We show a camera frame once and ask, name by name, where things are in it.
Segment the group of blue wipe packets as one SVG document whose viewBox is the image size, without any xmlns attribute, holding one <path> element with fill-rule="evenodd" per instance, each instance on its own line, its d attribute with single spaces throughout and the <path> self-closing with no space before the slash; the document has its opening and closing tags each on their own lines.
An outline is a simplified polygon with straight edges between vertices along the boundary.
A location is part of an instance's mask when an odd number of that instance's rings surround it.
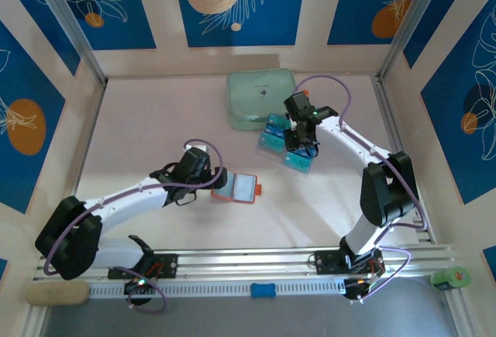
<svg viewBox="0 0 496 337">
<path fill-rule="evenodd" d="M 261 153 L 263 153 L 263 154 L 264 154 L 264 156 L 269 157 L 269 158 L 271 158 L 271 159 L 273 159 L 273 160 L 277 160 L 278 162 L 280 162 L 280 163 L 281 163 L 281 164 L 283 164 L 283 165 L 284 165 L 284 155 L 286 154 L 286 152 L 291 152 L 291 153 L 299 153 L 299 154 L 301 154 L 301 155 L 306 155 L 306 153 L 305 153 L 305 149 L 300 149 L 300 150 L 296 150 L 296 151 L 287 151 L 287 150 L 286 150 L 286 147 L 285 147 L 285 151 L 284 151 L 281 155 L 279 155 L 279 154 L 275 154 L 275 153 L 272 153 L 272 152 L 270 152 L 270 151 L 266 151 L 266 150 L 264 150 L 262 147 L 260 147 L 260 146 L 259 146 L 259 144 L 258 144 L 258 149 L 259 149 L 259 151 L 260 151 Z"/>
</svg>

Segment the orange card holder wallet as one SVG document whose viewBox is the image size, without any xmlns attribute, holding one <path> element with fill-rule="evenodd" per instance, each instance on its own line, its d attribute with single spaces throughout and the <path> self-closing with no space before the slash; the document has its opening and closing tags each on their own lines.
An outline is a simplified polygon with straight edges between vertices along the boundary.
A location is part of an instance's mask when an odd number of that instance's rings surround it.
<svg viewBox="0 0 496 337">
<path fill-rule="evenodd" d="M 218 198 L 229 202 L 254 204 L 256 197 L 261 195 L 261 189 L 262 187 L 258 183 L 257 176 L 250 174 L 236 174 L 236 182 L 234 185 L 232 199 L 228 199 L 225 194 L 211 193 L 211 196 L 213 198 Z"/>
</svg>

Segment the mint green zip pouch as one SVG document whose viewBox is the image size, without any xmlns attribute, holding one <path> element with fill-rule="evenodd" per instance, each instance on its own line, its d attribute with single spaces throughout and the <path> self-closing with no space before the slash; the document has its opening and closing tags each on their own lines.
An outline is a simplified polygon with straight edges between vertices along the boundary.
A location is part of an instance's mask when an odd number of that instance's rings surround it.
<svg viewBox="0 0 496 337">
<path fill-rule="evenodd" d="M 293 73 L 285 68 L 228 74 L 226 95 L 230 126 L 238 131 L 262 129 L 270 115 L 285 113 L 284 101 L 295 87 Z"/>
</svg>

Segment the blue bone-shaped block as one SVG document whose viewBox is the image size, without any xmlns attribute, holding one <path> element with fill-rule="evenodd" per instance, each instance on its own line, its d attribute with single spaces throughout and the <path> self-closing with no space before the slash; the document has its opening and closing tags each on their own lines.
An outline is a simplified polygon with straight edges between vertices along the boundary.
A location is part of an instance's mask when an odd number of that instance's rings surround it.
<svg viewBox="0 0 496 337">
<path fill-rule="evenodd" d="M 274 298 L 277 296 L 277 287 L 274 283 L 252 283 L 250 285 L 250 296 L 254 299 Z"/>
</svg>

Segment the black electronics box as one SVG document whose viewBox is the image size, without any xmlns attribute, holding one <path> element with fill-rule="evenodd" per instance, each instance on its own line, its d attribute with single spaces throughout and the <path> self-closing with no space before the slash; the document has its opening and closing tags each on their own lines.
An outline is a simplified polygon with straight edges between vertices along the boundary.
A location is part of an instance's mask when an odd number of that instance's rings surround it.
<svg viewBox="0 0 496 337">
<path fill-rule="evenodd" d="M 362 301 L 372 294 L 372 286 L 377 283 L 377 280 L 378 277 L 344 280 L 344 297 L 350 301 Z"/>
<path fill-rule="evenodd" d="M 156 291 L 153 287 L 143 279 L 133 279 L 124 284 L 124 295 L 130 297 L 151 296 Z"/>
</svg>

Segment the beige oblong sponge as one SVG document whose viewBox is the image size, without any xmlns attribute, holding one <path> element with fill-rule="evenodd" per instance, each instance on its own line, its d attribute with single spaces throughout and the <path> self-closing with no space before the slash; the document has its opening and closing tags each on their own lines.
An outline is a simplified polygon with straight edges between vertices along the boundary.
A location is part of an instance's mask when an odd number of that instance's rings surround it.
<svg viewBox="0 0 496 337">
<path fill-rule="evenodd" d="M 36 283 L 26 292 L 26 302 L 32 306 L 56 307 L 83 304 L 90 293 L 85 281 L 51 281 Z"/>
</svg>

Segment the green tape roll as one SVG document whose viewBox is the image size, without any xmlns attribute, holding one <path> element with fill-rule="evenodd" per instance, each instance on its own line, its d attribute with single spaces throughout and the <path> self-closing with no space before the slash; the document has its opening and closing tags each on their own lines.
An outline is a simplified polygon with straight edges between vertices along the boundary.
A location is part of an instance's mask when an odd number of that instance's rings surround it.
<svg viewBox="0 0 496 337">
<path fill-rule="evenodd" d="M 451 291 L 468 287 L 471 284 L 471 276 L 463 267 L 450 267 L 432 274 L 429 282 L 438 291 Z"/>
</svg>

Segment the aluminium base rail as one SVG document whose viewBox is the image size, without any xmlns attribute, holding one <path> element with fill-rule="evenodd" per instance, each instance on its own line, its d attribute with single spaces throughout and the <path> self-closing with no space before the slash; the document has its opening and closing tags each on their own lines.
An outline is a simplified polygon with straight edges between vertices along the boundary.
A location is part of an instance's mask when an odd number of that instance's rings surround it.
<svg viewBox="0 0 496 337">
<path fill-rule="evenodd" d="M 158 254 L 176 253 L 177 272 L 175 278 L 241 278 L 241 277 L 296 277 L 309 274 L 318 275 L 314 253 L 318 250 L 336 250 L 337 247 L 307 247 L 290 249 L 205 249 L 205 250 L 154 250 Z M 380 249 L 385 273 L 391 275 L 398 270 L 403 276 L 418 276 L 446 269 L 455 263 L 449 246 L 412 245 L 383 247 Z M 44 273 L 44 261 L 36 275 Z M 319 275 L 337 277 L 358 277 L 354 275 Z M 90 269 L 80 277 L 111 279 L 109 269 Z"/>
</svg>

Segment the aluminium side rail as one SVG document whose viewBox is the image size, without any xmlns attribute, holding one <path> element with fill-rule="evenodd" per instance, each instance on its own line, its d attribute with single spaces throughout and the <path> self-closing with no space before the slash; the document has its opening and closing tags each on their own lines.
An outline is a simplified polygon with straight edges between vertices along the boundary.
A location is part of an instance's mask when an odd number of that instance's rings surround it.
<svg viewBox="0 0 496 337">
<path fill-rule="evenodd" d="M 377 75 L 371 76 L 371 82 L 374 88 L 377 104 L 381 112 L 381 117 L 383 119 L 383 123 L 386 128 L 387 137 L 391 144 L 391 148 L 395 152 L 405 151 L 405 146 L 401 139 L 398 124 L 394 118 L 394 111 L 393 108 L 391 107 L 391 103 L 389 101 L 386 89 L 383 86 L 383 82 Z M 419 187 L 417 187 L 417 190 L 419 196 L 418 201 L 424 213 L 424 222 L 427 225 L 426 228 L 423 230 L 421 229 L 416 230 L 417 236 L 419 238 L 419 242 L 428 242 L 430 244 L 436 244 L 436 236 L 430 225 L 431 222 L 429 219 L 429 215 L 425 208 L 424 201 L 422 200 L 422 195 Z"/>
</svg>

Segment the aluminium frame post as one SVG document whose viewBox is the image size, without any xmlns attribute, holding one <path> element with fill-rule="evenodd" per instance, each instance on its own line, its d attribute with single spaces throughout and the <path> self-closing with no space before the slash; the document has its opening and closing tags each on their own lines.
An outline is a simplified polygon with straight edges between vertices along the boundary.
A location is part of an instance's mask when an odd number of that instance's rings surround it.
<svg viewBox="0 0 496 337">
<path fill-rule="evenodd" d="M 51 12 L 54 14 L 59 25 L 64 30 L 67 38 L 77 51 L 77 54 L 84 61 L 90 72 L 103 88 L 106 87 L 108 78 L 104 75 L 91 44 L 82 31 L 77 19 L 74 16 L 66 0 L 45 0 Z"/>
<path fill-rule="evenodd" d="M 403 50 L 411 39 L 413 32 L 416 30 L 431 1 L 432 0 L 412 0 L 406 16 L 399 26 L 380 69 L 377 72 L 377 79 L 381 84 L 385 82 L 398 58 L 403 54 Z"/>
</svg>

